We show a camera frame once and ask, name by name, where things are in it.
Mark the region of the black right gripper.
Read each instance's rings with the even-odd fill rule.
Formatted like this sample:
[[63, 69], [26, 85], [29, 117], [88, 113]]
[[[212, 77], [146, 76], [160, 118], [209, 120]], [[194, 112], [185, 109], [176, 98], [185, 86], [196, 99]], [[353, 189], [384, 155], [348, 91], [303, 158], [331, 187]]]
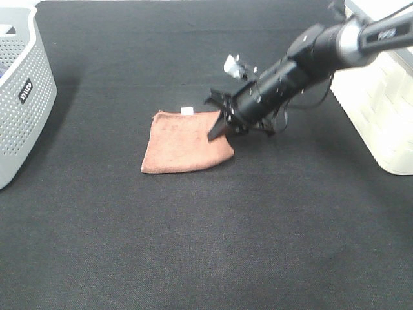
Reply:
[[247, 134], [250, 130], [275, 134], [274, 120], [265, 117], [276, 116], [284, 104], [309, 84], [309, 76], [296, 62], [281, 60], [235, 94], [211, 88], [204, 104], [221, 107], [221, 112], [208, 133], [208, 141]]

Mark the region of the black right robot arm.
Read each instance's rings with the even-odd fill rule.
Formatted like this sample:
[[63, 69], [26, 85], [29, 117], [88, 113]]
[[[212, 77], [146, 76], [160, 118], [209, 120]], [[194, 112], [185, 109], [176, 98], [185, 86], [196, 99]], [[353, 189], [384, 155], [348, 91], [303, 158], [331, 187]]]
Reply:
[[272, 119], [295, 95], [326, 79], [335, 71], [363, 67], [386, 50], [412, 45], [412, 13], [371, 23], [357, 15], [332, 27], [315, 24], [290, 45], [286, 54], [264, 72], [238, 58], [228, 56], [224, 70], [233, 78], [244, 79], [235, 94], [211, 90], [206, 103], [220, 110], [207, 138], [246, 134], [250, 130], [275, 134]]

